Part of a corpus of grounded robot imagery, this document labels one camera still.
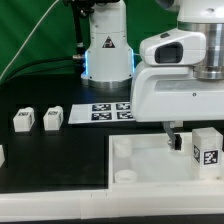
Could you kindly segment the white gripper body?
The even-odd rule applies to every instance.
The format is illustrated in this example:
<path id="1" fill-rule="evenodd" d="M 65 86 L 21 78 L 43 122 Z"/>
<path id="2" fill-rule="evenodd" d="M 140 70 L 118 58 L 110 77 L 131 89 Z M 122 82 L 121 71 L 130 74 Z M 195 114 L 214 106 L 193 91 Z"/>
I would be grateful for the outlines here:
<path id="1" fill-rule="evenodd" d="M 224 80 L 194 76 L 206 55 L 206 36 L 177 28 L 140 44 L 131 86 L 138 122 L 224 120 Z"/>

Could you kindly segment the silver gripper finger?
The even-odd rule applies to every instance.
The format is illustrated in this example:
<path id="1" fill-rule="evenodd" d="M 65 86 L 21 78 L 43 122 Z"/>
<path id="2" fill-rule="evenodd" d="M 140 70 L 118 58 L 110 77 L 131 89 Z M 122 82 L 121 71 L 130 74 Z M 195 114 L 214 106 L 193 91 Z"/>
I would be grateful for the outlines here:
<path id="1" fill-rule="evenodd" d="M 182 138 L 179 134 L 175 134 L 173 129 L 175 127 L 175 123 L 171 121 L 165 121 L 162 123 L 163 129 L 169 137 L 168 145 L 171 150 L 181 150 L 182 146 Z"/>

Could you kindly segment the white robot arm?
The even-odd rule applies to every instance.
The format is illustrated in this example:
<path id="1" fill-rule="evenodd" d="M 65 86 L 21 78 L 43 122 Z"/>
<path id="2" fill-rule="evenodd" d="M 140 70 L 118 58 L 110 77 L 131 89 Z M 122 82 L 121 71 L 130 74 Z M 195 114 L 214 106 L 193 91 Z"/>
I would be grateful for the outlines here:
<path id="1" fill-rule="evenodd" d="M 224 120 L 224 0 L 155 0 L 178 14 L 177 27 L 140 44 L 135 64 L 123 0 L 90 0 L 91 44 L 83 82 L 131 86 L 138 122 L 161 122 L 171 142 L 175 121 Z"/>

